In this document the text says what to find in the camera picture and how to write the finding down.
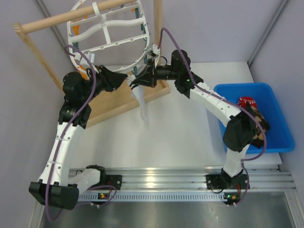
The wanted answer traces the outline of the white sock black stripes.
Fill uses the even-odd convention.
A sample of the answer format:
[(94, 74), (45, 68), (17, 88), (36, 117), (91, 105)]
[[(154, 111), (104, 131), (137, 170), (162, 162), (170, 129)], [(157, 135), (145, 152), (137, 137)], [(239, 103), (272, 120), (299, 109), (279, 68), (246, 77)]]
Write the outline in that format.
[(141, 119), (144, 121), (145, 124), (148, 124), (149, 119), (148, 119), (147, 108), (146, 108), (146, 105), (145, 105), (144, 98), (143, 98), (143, 100), (140, 100), (138, 102), (139, 102), (140, 110), (141, 110)]

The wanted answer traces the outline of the white plastic sock hanger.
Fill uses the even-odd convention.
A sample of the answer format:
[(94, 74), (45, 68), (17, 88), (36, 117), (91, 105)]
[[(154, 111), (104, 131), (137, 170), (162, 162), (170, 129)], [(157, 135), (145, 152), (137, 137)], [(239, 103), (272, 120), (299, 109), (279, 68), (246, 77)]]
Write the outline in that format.
[[(107, 58), (118, 55), (118, 68), (113, 71), (119, 73), (133, 71), (146, 63), (151, 42), (141, 1), (99, 9), (96, 1), (80, 0), (71, 12), (87, 6), (92, 7), (92, 13), (66, 23), (69, 45), (81, 50), (95, 65), (113, 65)], [(77, 36), (72, 30), (74, 25), (80, 25)]]

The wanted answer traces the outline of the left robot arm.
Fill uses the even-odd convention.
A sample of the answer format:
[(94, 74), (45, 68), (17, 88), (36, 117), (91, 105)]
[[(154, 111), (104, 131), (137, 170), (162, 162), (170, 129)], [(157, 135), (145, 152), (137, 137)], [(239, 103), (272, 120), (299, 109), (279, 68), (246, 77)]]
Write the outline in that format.
[(84, 79), (79, 72), (70, 72), (63, 78), (65, 96), (59, 111), (54, 146), (38, 181), (31, 182), (28, 189), (41, 205), (72, 210), (80, 194), (90, 187), (101, 189), (107, 184), (104, 167), (89, 165), (80, 174), (69, 178), (70, 165), (92, 111), (89, 102), (102, 91), (117, 90), (128, 75), (110, 71), (105, 66), (86, 71), (89, 79)]

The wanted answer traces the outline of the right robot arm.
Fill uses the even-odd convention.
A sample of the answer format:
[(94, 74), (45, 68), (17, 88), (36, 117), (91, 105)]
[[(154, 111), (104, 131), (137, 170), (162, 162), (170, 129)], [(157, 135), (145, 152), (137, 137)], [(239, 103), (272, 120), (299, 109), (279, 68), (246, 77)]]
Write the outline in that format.
[(231, 189), (240, 184), (239, 178), (244, 170), (241, 162), (257, 133), (254, 111), (250, 107), (236, 107), (210, 89), (202, 78), (191, 71), (190, 58), (184, 50), (172, 52), (170, 65), (157, 66), (150, 58), (138, 75), (131, 76), (130, 85), (153, 88), (158, 80), (173, 80), (177, 91), (201, 103), (226, 128), (223, 135), (227, 147), (225, 163), (218, 179), (209, 188)]

